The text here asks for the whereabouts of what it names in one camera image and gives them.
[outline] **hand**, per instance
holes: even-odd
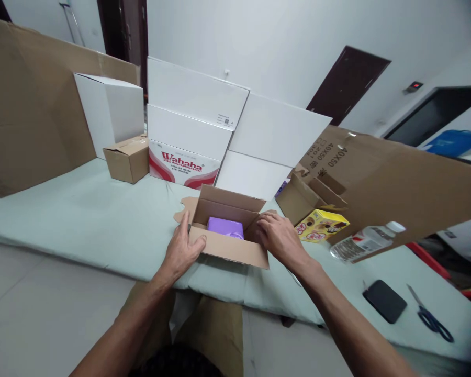
[[[189,211],[185,211],[182,222],[174,230],[173,237],[167,246],[164,262],[158,272],[174,279],[173,283],[187,272],[206,246],[206,236],[204,235],[197,238],[194,243],[189,242],[189,216]]]
[[[265,248],[286,268],[293,269],[297,263],[307,263],[310,256],[288,218],[264,212],[260,214],[256,224],[259,227],[257,233]]]

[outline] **purple box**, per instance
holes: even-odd
[[[237,221],[210,217],[208,221],[208,230],[225,236],[244,239],[242,224]]]

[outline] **scissor blade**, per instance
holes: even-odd
[[[417,304],[419,304],[420,306],[424,307],[424,304],[422,303],[422,301],[420,301],[419,297],[417,296],[417,293],[415,293],[415,291],[413,290],[413,288],[407,284],[407,287],[408,289],[410,290],[410,293],[412,294],[413,298],[415,298],[415,301],[417,301]]]

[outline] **person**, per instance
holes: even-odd
[[[168,294],[206,245],[205,236],[189,242],[188,219],[186,211],[155,276],[150,282],[142,283],[139,289],[134,289],[135,286],[134,292],[131,290],[115,323],[75,368],[72,377],[243,376],[240,305],[202,297],[178,332],[175,343],[170,344],[167,324],[174,297]],[[257,226],[263,246],[297,277],[317,306],[355,377],[416,376],[389,342],[338,290],[321,264],[305,251],[289,219],[264,212]],[[170,309],[161,311],[161,307],[167,306],[166,302],[170,303]]]

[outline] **black phone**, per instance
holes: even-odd
[[[382,280],[373,283],[363,296],[390,324],[395,323],[407,307],[407,302]]]

